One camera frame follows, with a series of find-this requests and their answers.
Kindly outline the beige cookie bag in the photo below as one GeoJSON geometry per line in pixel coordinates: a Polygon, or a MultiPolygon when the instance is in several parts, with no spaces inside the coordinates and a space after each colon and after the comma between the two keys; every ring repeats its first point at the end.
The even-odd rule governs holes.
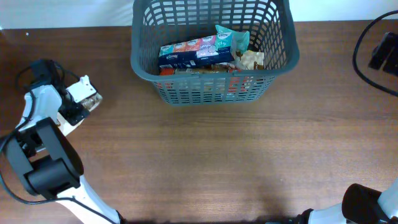
{"type": "MultiPolygon", "coordinates": [[[[95,108],[100,105],[102,100],[103,97],[99,93],[96,93],[90,98],[87,98],[79,103],[81,103],[91,113],[95,108]]],[[[67,136],[72,131],[74,131],[83,121],[80,121],[77,125],[72,126],[63,118],[63,116],[59,112],[57,113],[57,126],[64,136],[67,136]]]]}
{"type": "Polygon", "coordinates": [[[263,70],[264,53],[247,50],[245,53],[236,52],[236,66],[241,70],[263,70]]]}

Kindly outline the red San Remo pasta pack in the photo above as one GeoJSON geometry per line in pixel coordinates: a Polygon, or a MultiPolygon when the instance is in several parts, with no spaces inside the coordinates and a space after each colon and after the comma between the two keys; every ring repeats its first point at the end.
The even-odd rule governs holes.
{"type": "Polygon", "coordinates": [[[205,65],[200,68],[161,68],[160,76],[181,75],[183,73],[204,74],[204,73],[231,73],[234,70],[247,70],[247,66],[240,62],[223,62],[214,65],[205,65]]]}

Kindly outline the Kleenex tissue multipack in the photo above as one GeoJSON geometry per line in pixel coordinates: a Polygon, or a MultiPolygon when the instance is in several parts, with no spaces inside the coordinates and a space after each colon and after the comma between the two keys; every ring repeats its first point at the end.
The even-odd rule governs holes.
{"type": "Polygon", "coordinates": [[[236,39],[231,32],[162,46],[160,68],[198,68],[231,62],[236,56],[236,39]]]}

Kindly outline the light blue tissue packet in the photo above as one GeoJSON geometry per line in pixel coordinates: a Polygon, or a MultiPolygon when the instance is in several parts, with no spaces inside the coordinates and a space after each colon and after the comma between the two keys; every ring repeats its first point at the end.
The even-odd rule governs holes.
{"type": "Polygon", "coordinates": [[[250,41],[250,33],[249,31],[244,31],[244,32],[238,32],[235,30],[231,30],[229,28],[220,26],[220,25],[215,25],[215,28],[217,30],[217,33],[223,34],[230,32],[234,35],[237,43],[237,50],[240,51],[242,54],[244,54],[248,50],[249,46],[249,41],[250,41]]]}

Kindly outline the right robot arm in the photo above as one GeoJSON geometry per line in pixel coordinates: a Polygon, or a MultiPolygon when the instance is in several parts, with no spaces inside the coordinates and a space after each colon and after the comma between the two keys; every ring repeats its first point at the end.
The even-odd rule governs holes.
{"type": "MultiPolygon", "coordinates": [[[[368,67],[397,75],[397,34],[384,34],[368,67]]],[[[322,210],[308,209],[289,223],[397,223],[397,182],[384,192],[352,184],[341,203],[322,210]]]]}

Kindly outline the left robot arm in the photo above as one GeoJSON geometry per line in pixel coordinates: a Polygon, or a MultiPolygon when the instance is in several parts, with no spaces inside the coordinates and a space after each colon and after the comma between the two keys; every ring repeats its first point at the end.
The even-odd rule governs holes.
{"type": "Polygon", "coordinates": [[[22,186],[43,197],[39,205],[59,203],[82,223],[124,223],[90,186],[81,158],[67,140],[103,97],[89,76],[79,77],[54,60],[36,60],[23,69],[28,71],[34,78],[24,87],[22,118],[1,139],[1,152],[22,186]]]}

